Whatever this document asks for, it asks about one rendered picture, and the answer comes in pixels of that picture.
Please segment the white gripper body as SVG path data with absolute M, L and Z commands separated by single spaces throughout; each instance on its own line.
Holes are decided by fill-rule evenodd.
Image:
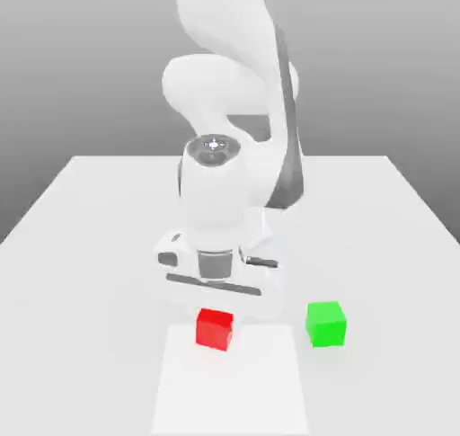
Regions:
M 259 303 L 264 300 L 263 291 L 254 286 L 226 280 L 203 280 L 175 271 L 165 271 L 163 277 L 164 295 L 183 304 L 240 300 Z

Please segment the small red cube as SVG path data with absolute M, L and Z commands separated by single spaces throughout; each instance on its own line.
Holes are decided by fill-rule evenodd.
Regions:
M 202 308 L 196 320 L 196 343 L 227 351 L 233 337 L 233 322 L 231 313 Z

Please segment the small green cube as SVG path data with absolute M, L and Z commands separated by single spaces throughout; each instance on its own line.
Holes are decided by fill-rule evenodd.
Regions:
M 309 302 L 305 329 L 314 348 L 343 346 L 347 318 L 338 301 Z

